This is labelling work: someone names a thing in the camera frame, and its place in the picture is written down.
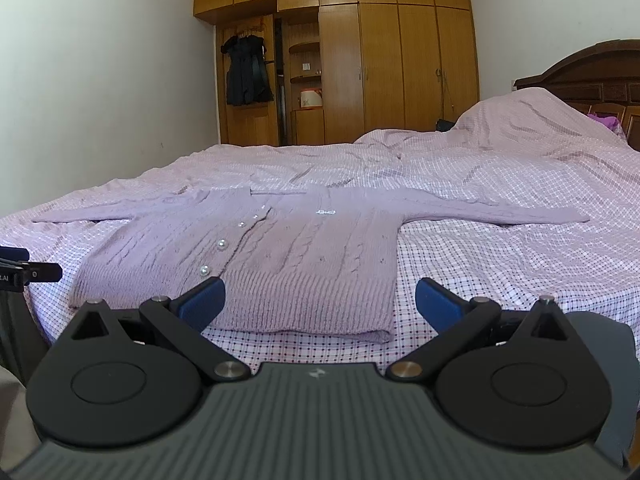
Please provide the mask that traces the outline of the lilac knitted cardigan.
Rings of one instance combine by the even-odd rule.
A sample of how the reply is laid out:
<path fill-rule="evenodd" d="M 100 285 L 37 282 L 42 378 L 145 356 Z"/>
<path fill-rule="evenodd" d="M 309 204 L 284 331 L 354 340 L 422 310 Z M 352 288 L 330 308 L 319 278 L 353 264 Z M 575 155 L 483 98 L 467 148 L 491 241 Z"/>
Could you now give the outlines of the lilac knitted cardigan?
<path fill-rule="evenodd" d="M 51 210 L 40 219 L 117 223 L 76 271 L 70 293 L 76 304 L 100 298 L 129 308 L 220 278 L 227 292 L 217 321 L 223 330 L 385 342 L 392 336 L 404 224 L 563 224 L 584 215 L 572 207 L 450 200 L 415 188 L 315 186 L 283 193 L 196 190 Z"/>

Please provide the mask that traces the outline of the grey cloth lower right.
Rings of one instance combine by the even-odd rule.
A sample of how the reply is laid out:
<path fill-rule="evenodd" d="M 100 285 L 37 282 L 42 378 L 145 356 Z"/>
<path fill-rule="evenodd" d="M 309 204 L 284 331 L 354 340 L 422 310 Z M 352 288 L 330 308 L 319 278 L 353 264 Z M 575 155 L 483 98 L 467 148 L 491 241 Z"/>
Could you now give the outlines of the grey cloth lower right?
<path fill-rule="evenodd" d="M 608 414 L 594 447 L 612 463 L 628 468 L 639 406 L 639 361 L 631 328 L 593 312 L 566 315 L 599 367 L 590 394 L 608 399 Z"/>

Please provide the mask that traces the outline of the purple cloth by headboard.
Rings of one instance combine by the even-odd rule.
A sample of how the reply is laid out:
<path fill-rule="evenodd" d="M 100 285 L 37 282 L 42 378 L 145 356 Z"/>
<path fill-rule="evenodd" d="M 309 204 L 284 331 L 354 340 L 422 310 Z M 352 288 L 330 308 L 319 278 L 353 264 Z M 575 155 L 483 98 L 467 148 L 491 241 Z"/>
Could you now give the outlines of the purple cloth by headboard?
<path fill-rule="evenodd" d="M 626 138 L 626 133 L 623 129 L 622 124 L 620 123 L 620 120 L 617 117 L 598 116 L 596 114 L 588 114 L 588 117 L 594 120 L 595 122 L 598 122 L 602 126 L 605 126 L 605 128 L 608 128 L 608 130 L 611 130 L 612 133 L 616 134 L 616 136 L 618 136 L 619 138 L 622 138 L 622 139 Z"/>

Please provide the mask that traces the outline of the black hanging garment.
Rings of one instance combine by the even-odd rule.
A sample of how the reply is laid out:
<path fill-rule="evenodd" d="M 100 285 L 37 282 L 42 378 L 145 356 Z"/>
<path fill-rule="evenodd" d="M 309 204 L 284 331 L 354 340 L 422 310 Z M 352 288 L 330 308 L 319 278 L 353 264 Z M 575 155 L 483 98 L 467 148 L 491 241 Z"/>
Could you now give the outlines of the black hanging garment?
<path fill-rule="evenodd" d="M 265 59 L 265 40 L 255 35 L 232 36 L 220 48 L 228 55 L 226 102 L 247 106 L 273 101 Z"/>

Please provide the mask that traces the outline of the dark wooden headboard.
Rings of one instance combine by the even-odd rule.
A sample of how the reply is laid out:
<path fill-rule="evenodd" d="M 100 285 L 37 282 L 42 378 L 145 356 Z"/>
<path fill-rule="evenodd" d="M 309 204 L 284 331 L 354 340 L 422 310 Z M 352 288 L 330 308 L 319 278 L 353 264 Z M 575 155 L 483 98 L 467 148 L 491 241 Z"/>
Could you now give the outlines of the dark wooden headboard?
<path fill-rule="evenodd" d="M 637 39 L 616 39 L 582 49 L 545 72 L 514 81 L 513 88 L 544 88 L 575 110 L 615 117 L 628 144 L 639 148 L 640 49 Z"/>

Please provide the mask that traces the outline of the white pink box on shelf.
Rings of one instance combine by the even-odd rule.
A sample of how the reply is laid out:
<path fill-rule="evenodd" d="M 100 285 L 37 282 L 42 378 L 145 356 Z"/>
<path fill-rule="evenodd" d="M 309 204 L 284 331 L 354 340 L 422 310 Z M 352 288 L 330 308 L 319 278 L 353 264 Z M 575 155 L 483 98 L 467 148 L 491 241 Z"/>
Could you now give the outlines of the white pink box on shelf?
<path fill-rule="evenodd" d="M 302 110 L 307 108 L 321 108 L 323 106 L 321 88 L 305 88 L 299 92 L 299 106 Z"/>

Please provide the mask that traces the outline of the brown wooden wardrobe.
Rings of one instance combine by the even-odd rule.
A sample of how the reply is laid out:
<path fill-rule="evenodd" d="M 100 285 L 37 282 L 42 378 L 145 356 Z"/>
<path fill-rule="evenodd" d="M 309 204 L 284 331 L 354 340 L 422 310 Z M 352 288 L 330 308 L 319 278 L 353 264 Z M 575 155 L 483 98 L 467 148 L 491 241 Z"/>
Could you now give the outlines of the brown wooden wardrobe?
<path fill-rule="evenodd" d="M 471 0 L 194 0 L 216 28 L 220 138 L 235 145 L 352 142 L 432 131 L 480 97 Z M 226 102 L 232 36 L 264 38 L 273 101 Z M 299 106 L 321 88 L 323 106 Z"/>

